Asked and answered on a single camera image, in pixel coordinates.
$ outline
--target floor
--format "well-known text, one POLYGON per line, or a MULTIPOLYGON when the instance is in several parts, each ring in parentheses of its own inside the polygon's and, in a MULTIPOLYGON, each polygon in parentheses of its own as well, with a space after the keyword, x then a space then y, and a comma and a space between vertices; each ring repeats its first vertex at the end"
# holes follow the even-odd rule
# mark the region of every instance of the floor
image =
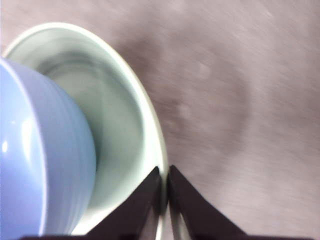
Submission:
POLYGON ((320 239, 320 1, 2 0, 1 52, 53 21, 123 56, 169 163, 240 228, 320 239))

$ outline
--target bowl rim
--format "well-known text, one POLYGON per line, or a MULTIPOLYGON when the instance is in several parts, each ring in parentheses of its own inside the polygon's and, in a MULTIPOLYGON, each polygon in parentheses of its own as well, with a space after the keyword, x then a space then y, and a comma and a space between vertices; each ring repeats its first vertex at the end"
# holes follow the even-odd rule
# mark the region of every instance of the bowl rim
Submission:
POLYGON ((164 232, 164 220, 165 220, 165 214, 167 210, 167 176, 168 176, 168 156, 167 156, 167 150, 166 150, 166 144, 163 136, 163 132, 161 129, 161 125, 158 119, 158 116, 156 114, 156 111, 154 109, 154 106, 150 100, 150 97, 148 96, 144 86, 140 82, 139 78, 135 74, 135 72, 131 69, 131 67, 128 65, 128 63, 120 56, 120 54, 114 50, 108 43, 106 43, 103 39, 101 39, 99 36, 95 35, 89 30, 86 30, 80 26, 65 23, 65 22, 48 22, 48 23, 42 23, 36 26, 33 26, 26 31, 24 31, 22 34, 20 34, 18 37, 16 37, 4 50, 3 57, 7 58, 9 57, 15 49, 27 38, 31 37, 34 34, 38 34, 42 31, 47 30, 53 30, 53 29, 63 29, 63 30, 69 30, 72 32, 76 32, 78 34, 81 34, 88 39, 92 40, 92 42, 96 43, 99 47, 101 47, 106 53, 110 55, 110 57, 114 60, 114 62, 118 65, 118 68, 123 72, 123 74, 126 76, 126 79, 130 79, 129 84, 132 86, 134 92, 141 97, 144 101, 141 101, 141 109, 147 109, 147 111, 150 111, 151 113, 151 120, 154 122, 155 126, 155 138, 158 140, 160 144, 160 153, 161 153, 161 159, 162 161, 158 164, 162 164, 162 166, 159 168, 160 175, 162 178, 162 204, 161 207, 161 214, 159 216, 158 221, 158 228, 156 231, 156 240, 162 239, 162 235, 164 232))
POLYGON ((38 234, 41 236, 44 234, 45 227, 47 225, 47 211, 48 211, 48 171, 47 171, 47 163, 46 163, 46 151, 44 146, 44 137, 42 134, 42 131, 40 129, 40 121, 39 117, 37 115, 37 112, 35 111, 35 106, 32 103, 32 100, 30 98, 30 95, 28 91, 25 89, 23 85, 23 81, 21 80, 21 77, 19 74, 17 74, 17 71, 15 71, 14 67, 11 65, 10 61, 7 59, 0 58, 0 64, 1 66, 9 73, 12 80, 17 84, 19 91, 25 98, 25 103, 29 106, 30 112, 32 113, 32 120, 34 121, 37 132, 37 137, 39 138, 39 149, 40 154, 42 158, 42 175, 43 175, 43 191, 42 191, 42 206, 41 206, 41 217, 40 217, 40 224, 38 227, 38 234))

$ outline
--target blue bowl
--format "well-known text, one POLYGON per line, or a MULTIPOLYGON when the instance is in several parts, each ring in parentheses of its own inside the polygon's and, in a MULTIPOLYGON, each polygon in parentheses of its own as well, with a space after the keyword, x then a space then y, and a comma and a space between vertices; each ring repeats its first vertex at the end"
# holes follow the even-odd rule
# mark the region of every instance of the blue bowl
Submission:
POLYGON ((85 116, 53 81, 7 59, 1 79, 1 239, 70 234, 94 188, 85 116))

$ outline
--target white ceramic dish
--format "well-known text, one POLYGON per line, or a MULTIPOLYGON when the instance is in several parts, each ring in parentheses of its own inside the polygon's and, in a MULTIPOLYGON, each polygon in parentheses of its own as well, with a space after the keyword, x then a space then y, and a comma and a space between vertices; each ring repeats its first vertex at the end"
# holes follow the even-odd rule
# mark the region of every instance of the white ceramic dish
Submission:
MULTIPOLYGON (((158 118, 141 82, 114 49, 81 27, 46 23, 23 33, 4 56, 54 80, 76 101, 90 125, 96 183, 73 234, 85 234, 97 225, 155 166, 165 193, 168 162, 158 118)), ((161 217, 157 239, 162 225, 161 217)))
POLYGON ((86 118, 46 76, 7 59, 0 69, 1 239, 70 234, 95 183, 86 118))

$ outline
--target blurred floor surface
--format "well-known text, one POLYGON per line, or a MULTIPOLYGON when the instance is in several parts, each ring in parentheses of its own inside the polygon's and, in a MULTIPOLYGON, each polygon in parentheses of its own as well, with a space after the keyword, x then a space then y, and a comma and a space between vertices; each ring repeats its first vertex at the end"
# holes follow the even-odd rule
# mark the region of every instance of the blurred floor surface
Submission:
POLYGON ((2 0, 1 52, 52 21, 123 56, 170 164, 239 227, 320 238, 320 1, 2 0))

